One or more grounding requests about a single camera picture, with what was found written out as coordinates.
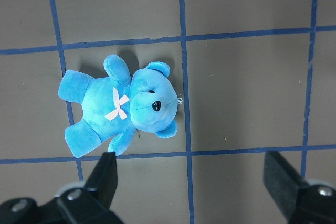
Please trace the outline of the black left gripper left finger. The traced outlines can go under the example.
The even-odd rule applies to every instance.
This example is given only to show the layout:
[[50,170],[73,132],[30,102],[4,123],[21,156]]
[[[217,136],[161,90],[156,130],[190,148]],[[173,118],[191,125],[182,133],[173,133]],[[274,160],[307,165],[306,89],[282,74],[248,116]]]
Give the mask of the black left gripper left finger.
[[110,208],[117,189],[117,159],[115,152],[101,155],[92,173],[84,184],[84,189],[105,208]]

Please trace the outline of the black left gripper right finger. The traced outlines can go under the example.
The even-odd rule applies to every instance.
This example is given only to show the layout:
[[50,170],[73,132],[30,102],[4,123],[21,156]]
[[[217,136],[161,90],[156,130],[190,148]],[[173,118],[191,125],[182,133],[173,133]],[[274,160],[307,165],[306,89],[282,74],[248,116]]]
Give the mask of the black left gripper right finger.
[[301,203],[309,183],[277,151],[267,151],[264,157],[263,183],[286,219],[290,219]]

